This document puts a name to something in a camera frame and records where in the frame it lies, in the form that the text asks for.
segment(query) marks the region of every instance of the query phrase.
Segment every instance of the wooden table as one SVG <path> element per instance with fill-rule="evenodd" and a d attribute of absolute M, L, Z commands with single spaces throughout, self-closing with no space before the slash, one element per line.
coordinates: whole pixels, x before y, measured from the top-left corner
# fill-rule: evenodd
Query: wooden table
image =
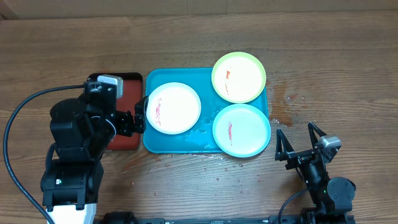
<path fill-rule="evenodd" d="M 28 95 L 76 85 L 94 72 L 210 67 L 233 51 L 255 55 L 267 71 L 272 139 L 250 159 L 217 155 L 106 152 L 98 217 L 223 218 L 277 214 L 304 188 L 274 161 L 275 131 L 310 148 L 306 124 L 337 134 L 343 147 L 329 174 L 357 185 L 358 223 L 398 220 L 398 13 L 314 12 L 223 16 L 115 17 L 0 22 L 0 127 Z M 50 108 L 81 90 L 40 96 L 11 129 L 12 167 L 41 202 L 44 159 L 53 142 Z M 0 222 L 44 223 L 0 170 Z M 311 206 L 308 195 L 284 213 Z"/>

